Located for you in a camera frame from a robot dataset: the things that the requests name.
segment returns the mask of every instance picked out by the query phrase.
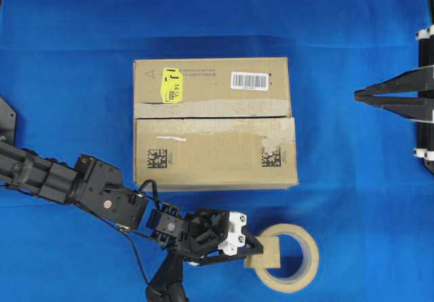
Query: tape roll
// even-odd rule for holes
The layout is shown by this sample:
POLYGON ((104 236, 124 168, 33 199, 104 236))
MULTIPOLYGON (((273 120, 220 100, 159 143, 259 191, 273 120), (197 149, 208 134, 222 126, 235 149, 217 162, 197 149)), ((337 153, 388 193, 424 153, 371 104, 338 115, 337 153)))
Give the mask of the tape roll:
POLYGON ((301 246, 303 262, 300 269, 288 278, 272 276, 265 268, 255 268, 259 279, 272 290, 282 293, 293 293, 309 285, 317 274, 319 251, 314 239, 300 226, 293 224, 277 224, 265 229, 260 236, 288 235, 301 246))

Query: white bracket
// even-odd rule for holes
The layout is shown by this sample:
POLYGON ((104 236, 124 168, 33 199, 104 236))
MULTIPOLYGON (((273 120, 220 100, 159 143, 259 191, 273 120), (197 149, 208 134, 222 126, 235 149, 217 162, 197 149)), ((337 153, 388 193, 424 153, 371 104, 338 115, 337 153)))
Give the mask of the white bracket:
POLYGON ((229 229, 228 237, 218 245, 227 256, 235 256, 238 248, 245 246, 245 235, 241 230, 247 224, 247 216, 240 212, 229 212, 229 229))

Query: metal bracket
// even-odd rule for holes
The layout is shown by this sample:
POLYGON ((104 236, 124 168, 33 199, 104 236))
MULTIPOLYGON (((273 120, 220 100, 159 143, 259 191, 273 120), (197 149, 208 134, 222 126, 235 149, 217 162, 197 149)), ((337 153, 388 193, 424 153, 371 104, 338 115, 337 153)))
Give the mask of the metal bracket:
POLYGON ((0 141, 9 145, 15 142, 16 113, 0 97, 0 141))

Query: barcode label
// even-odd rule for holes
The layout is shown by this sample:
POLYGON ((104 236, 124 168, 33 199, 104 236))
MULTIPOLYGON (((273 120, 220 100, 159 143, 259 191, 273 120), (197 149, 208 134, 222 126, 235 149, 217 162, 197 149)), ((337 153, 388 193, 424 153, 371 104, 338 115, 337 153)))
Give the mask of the barcode label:
POLYGON ((231 88, 233 90, 269 90, 269 74, 233 72, 231 88))

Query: cardboard box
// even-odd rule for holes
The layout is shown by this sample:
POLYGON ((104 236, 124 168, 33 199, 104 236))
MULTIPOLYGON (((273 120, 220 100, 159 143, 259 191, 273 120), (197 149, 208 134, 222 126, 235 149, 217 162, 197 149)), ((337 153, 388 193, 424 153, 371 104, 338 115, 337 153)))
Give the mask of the cardboard box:
POLYGON ((297 184, 287 59, 137 60, 134 167, 163 191, 297 184))

